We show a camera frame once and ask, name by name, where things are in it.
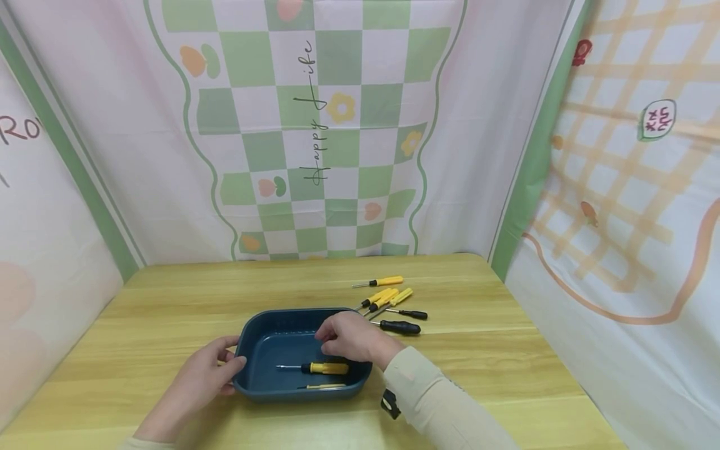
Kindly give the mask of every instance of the fabric backdrop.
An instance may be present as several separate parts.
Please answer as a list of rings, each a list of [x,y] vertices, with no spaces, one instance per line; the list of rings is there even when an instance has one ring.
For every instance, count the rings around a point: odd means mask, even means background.
[[[487,257],[570,3],[7,2],[138,266]]]
[[[601,1],[505,280],[632,449],[720,443],[720,2]]]
[[[120,288],[88,207],[0,61],[0,428]]]

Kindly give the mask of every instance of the sleeve cuff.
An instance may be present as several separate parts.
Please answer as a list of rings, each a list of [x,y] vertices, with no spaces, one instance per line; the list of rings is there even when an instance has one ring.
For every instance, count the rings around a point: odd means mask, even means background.
[[[160,444],[159,442],[141,441],[127,438],[118,450],[174,450],[175,444]]]
[[[397,406],[409,421],[422,396],[444,376],[419,351],[407,347],[387,365],[384,378],[387,389],[395,394]]]

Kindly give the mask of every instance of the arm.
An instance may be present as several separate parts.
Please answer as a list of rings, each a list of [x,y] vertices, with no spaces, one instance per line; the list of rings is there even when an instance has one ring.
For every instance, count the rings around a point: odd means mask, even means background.
[[[180,431],[195,413],[218,395],[235,393],[230,380],[247,362],[228,350],[237,343],[237,336],[225,336],[192,354],[135,435],[119,450],[174,449]]]
[[[325,354],[376,364],[408,423],[438,449],[517,449],[507,431],[426,357],[360,315],[340,312],[315,337]]]

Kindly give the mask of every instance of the text print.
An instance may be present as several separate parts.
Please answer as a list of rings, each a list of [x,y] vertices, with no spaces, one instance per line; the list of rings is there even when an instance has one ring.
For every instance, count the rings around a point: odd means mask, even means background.
[[[40,119],[25,119],[22,125],[12,116],[0,116],[0,140],[10,145],[9,138],[22,140],[35,139],[40,136]]]
[[[310,56],[312,53],[312,45],[310,44],[310,41],[305,41],[307,43],[307,47],[305,47],[305,56],[298,56],[297,60],[303,65],[303,72],[307,73],[307,80],[310,85],[310,98],[309,99],[301,99],[298,97],[293,97],[293,100],[296,102],[308,102],[312,104],[312,107],[315,108],[317,111],[322,111],[323,108],[328,106],[328,103],[319,99],[318,96],[315,95],[315,90],[312,88],[312,75],[315,73],[315,68],[313,67],[317,61],[313,60]],[[322,124],[319,124],[315,121],[315,119],[312,120],[310,123],[310,126],[313,130],[327,130],[328,127]],[[302,167],[302,169],[306,169],[308,171],[312,171],[312,173],[309,176],[303,176],[303,179],[306,180],[312,180],[313,184],[315,186],[320,186],[320,180],[326,180],[328,179],[327,176],[325,176],[325,171],[329,171],[329,167],[320,167],[320,152],[327,151],[328,147],[323,142],[324,140],[327,140],[327,138],[321,138],[320,133],[314,132],[312,134],[312,151],[314,152],[313,159],[315,160],[315,167]]]

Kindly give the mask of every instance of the blue plastic tray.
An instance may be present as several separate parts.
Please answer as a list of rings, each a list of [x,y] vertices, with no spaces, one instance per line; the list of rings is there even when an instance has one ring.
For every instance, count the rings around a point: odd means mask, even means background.
[[[372,363],[331,358],[320,351],[315,331],[323,321],[348,308],[265,311],[251,318],[240,335],[235,355],[248,364],[233,378],[233,385],[254,402],[311,402],[352,397],[362,388]],[[310,362],[345,362],[347,375],[304,374],[275,366],[299,366]],[[345,383],[329,390],[298,389],[309,384]]]

